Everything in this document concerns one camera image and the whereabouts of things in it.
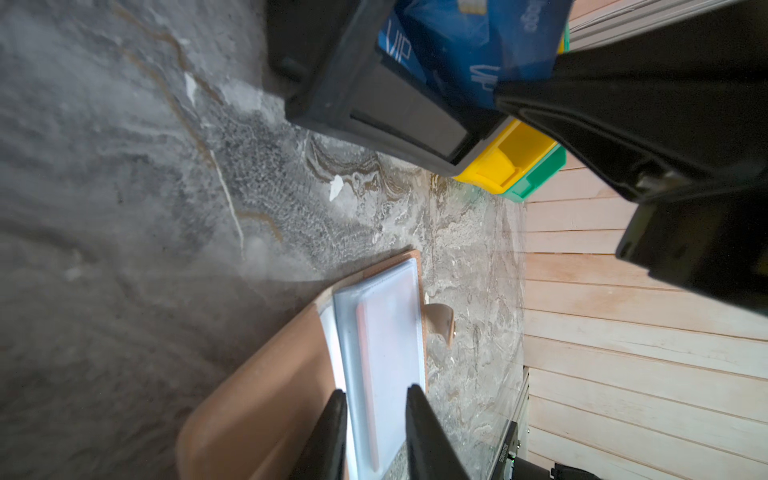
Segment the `blue VIP card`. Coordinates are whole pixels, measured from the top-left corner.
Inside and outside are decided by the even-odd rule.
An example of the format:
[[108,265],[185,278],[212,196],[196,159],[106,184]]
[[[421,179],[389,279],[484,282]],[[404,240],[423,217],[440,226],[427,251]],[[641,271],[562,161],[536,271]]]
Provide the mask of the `blue VIP card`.
[[499,83],[550,77],[571,1],[399,1],[417,77],[447,102],[495,107]]

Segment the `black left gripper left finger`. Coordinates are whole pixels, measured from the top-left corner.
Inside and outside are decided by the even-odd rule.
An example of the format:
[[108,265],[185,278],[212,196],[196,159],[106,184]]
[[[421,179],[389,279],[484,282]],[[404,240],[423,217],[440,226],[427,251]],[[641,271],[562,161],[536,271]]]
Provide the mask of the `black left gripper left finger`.
[[345,475],[348,406],[346,393],[335,390],[289,478],[342,480]]

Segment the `tan leather card holder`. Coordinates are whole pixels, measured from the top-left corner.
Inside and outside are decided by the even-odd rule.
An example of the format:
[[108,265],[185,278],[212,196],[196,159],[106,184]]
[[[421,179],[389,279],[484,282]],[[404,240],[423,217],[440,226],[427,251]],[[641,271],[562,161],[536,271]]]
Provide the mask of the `tan leather card holder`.
[[[345,479],[382,478],[406,439],[408,388],[427,383],[429,334],[455,335],[452,309],[423,297],[410,250],[323,290],[186,420],[176,443],[183,479],[285,479],[331,394],[346,393]],[[368,457],[356,307],[373,314],[381,467]]]

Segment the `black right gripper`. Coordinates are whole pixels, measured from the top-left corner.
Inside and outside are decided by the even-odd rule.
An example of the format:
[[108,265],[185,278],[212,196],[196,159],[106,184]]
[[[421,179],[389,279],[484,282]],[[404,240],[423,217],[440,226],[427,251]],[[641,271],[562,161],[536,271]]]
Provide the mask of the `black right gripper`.
[[497,107],[642,203],[615,256],[767,313],[767,5],[738,1],[560,56]]

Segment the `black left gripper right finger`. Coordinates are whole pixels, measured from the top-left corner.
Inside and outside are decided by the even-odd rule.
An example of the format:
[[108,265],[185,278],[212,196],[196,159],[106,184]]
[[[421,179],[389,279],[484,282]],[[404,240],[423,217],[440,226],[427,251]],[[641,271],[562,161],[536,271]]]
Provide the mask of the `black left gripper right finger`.
[[411,479],[469,478],[418,384],[408,388],[405,421]]

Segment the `red credit card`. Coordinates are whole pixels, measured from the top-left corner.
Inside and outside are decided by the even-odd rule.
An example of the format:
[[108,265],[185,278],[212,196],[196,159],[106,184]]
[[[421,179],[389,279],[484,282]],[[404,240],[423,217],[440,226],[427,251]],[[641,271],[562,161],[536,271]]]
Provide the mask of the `red credit card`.
[[375,394],[375,365],[376,350],[374,346],[373,314],[366,301],[361,301],[356,307],[356,318],[359,337],[360,364],[362,383],[365,395],[365,415],[368,441],[368,457],[371,470],[378,473],[381,467],[381,454],[377,436],[376,394]]

